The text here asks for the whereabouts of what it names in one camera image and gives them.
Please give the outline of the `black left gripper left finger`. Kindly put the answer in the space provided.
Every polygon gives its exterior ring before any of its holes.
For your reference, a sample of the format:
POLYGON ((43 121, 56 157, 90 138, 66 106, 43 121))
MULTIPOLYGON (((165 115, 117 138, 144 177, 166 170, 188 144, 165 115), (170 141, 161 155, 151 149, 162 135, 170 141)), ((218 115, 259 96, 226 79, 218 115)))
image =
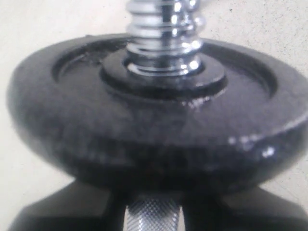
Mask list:
POLYGON ((11 231, 121 231, 128 195, 74 181, 24 207, 11 231))

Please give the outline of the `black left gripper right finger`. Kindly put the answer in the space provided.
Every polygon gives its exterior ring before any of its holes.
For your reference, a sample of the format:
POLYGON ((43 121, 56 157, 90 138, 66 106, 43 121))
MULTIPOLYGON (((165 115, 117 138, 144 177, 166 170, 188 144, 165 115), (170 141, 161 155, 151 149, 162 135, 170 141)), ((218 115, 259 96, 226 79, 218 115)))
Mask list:
POLYGON ((306 231, 304 209, 260 187, 226 196, 189 195, 182 201, 187 231, 306 231))

